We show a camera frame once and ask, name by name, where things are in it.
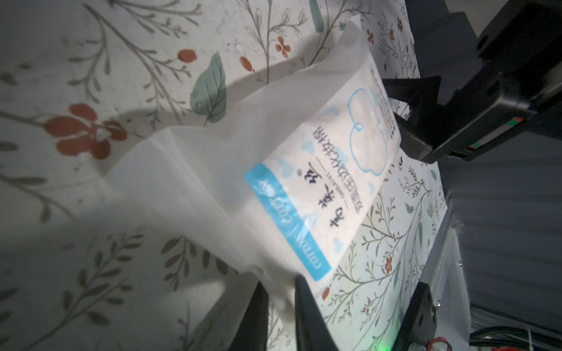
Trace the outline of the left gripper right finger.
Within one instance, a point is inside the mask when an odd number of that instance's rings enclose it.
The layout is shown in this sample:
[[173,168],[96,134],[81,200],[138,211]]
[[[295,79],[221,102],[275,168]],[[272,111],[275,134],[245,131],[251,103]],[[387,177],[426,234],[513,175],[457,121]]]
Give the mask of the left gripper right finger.
[[297,276],[295,283],[295,318],[298,351],[338,350],[303,276]]

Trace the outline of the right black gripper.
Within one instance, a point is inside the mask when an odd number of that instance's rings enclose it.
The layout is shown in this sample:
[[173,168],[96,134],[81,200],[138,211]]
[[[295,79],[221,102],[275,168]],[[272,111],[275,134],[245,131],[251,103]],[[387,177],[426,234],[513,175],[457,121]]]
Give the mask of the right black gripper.
[[508,1],[477,45],[484,67],[444,106],[441,77],[383,79],[388,98],[407,103],[395,118],[400,147],[417,161],[465,161],[523,132],[561,139],[561,2]]

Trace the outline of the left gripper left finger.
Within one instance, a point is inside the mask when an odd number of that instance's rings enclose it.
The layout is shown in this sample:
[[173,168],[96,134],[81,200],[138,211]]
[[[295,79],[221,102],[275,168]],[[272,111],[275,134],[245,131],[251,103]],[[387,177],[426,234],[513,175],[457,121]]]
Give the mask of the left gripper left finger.
[[267,350],[269,294],[259,282],[228,351]]

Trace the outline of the floral table mat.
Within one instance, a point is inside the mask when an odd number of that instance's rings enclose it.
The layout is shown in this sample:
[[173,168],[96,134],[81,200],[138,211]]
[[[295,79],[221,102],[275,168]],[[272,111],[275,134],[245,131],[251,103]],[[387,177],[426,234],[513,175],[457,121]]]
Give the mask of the floral table mat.
[[1,349],[228,349],[255,280],[105,173],[166,127],[232,127],[355,15],[384,76],[419,76],[404,1],[3,1]]

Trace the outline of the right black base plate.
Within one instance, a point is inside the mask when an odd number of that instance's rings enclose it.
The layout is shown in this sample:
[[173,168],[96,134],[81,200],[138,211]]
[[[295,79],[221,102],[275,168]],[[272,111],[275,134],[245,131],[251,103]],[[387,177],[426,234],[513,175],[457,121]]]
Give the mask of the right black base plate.
[[392,351],[427,350],[436,336],[437,309],[430,285],[419,282],[411,297]]

